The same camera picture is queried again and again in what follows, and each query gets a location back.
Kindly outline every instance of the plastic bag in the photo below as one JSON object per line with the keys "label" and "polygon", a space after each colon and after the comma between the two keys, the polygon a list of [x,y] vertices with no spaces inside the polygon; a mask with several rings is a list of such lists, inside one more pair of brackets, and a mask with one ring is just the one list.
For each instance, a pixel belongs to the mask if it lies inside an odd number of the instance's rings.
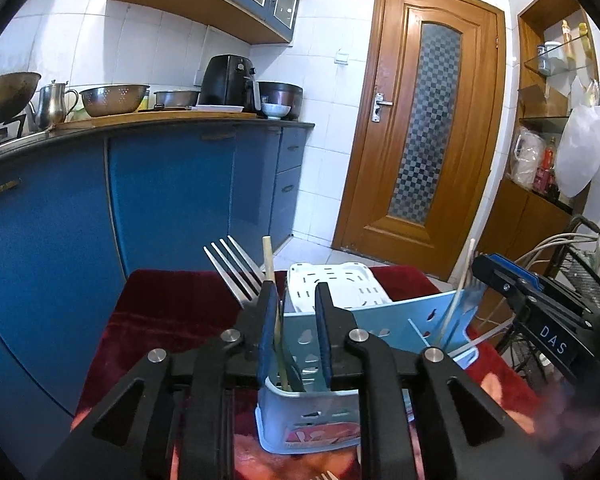
{"label": "plastic bag", "polygon": [[511,176],[514,182],[531,189],[544,153],[544,140],[531,130],[520,126],[518,138],[513,147]]}
{"label": "plastic bag", "polygon": [[560,192],[572,198],[581,192],[600,168],[600,106],[573,109],[555,159]]}

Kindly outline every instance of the metal screw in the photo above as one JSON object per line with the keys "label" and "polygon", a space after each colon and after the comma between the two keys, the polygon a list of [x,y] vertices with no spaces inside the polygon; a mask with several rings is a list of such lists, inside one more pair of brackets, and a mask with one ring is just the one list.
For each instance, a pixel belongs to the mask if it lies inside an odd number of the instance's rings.
{"label": "metal screw", "polygon": [[430,347],[424,351],[424,357],[426,357],[432,363],[439,363],[445,358],[445,353],[440,348]]}
{"label": "metal screw", "polygon": [[349,332],[349,339],[355,341],[356,343],[362,343],[369,339],[369,332],[362,328],[354,328],[351,332]]}
{"label": "metal screw", "polygon": [[228,328],[220,334],[220,339],[225,343],[235,343],[240,339],[240,331],[235,328]]}
{"label": "metal screw", "polygon": [[162,348],[154,348],[149,352],[147,358],[152,363],[161,363],[167,357],[167,352]]}

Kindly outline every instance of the wok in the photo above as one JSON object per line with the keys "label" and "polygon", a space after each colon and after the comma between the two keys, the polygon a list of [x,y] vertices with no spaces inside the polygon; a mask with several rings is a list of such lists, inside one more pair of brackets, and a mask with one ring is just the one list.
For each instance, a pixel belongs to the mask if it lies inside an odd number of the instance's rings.
{"label": "wok", "polygon": [[0,76],[0,124],[26,108],[42,76],[36,72],[15,72]]}

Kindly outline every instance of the door frame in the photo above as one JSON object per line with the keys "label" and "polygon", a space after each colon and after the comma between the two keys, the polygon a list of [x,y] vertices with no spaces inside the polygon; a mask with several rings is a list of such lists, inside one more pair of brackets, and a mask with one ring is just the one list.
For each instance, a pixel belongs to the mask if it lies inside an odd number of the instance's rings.
{"label": "door frame", "polygon": [[[482,157],[482,165],[478,176],[478,185],[475,187],[472,195],[471,205],[462,219],[462,232],[465,233],[461,240],[456,242],[453,247],[453,252],[460,255],[462,247],[465,244],[466,238],[469,235],[472,224],[474,223],[475,215],[480,205],[480,200],[484,193],[484,188],[487,184],[487,179],[491,171],[491,161],[498,140],[498,132],[500,130],[500,118],[504,105],[504,83],[505,72],[507,67],[507,40],[506,40],[506,25],[504,11],[480,0],[460,0],[462,2],[480,7],[484,10],[492,12],[496,15],[496,27],[498,31],[498,63],[496,69],[496,91],[493,100],[493,108],[491,110],[491,120],[489,126],[488,140],[484,147],[484,155]],[[365,147],[366,128],[371,115],[371,106],[376,85],[376,73],[378,69],[378,59],[380,54],[380,38],[382,35],[382,10],[384,9],[385,0],[374,1],[374,13],[371,23],[371,37],[369,39],[369,50],[366,56],[365,79],[362,86],[362,95],[360,96],[360,106],[358,108],[358,120],[356,122],[356,130],[353,138],[353,146],[351,149],[351,157],[349,161],[349,169],[347,170],[347,179],[345,182],[342,202],[340,203],[340,211],[338,213],[338,221],[336,230],[333,236],[331,247],[340,249],[342,240],[347,227],[347,219],[353,203],[354,192],[360,165],[362,163],[362,154]]]}

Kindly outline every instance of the colander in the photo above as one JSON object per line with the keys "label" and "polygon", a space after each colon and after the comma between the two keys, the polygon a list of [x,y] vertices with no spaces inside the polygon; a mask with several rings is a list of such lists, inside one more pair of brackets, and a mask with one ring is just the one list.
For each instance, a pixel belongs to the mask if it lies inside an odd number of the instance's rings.
{"label": "colander", "polygon": [[91,117],[130,114],[138,110],[149,85],[108,85],[80,92]]}

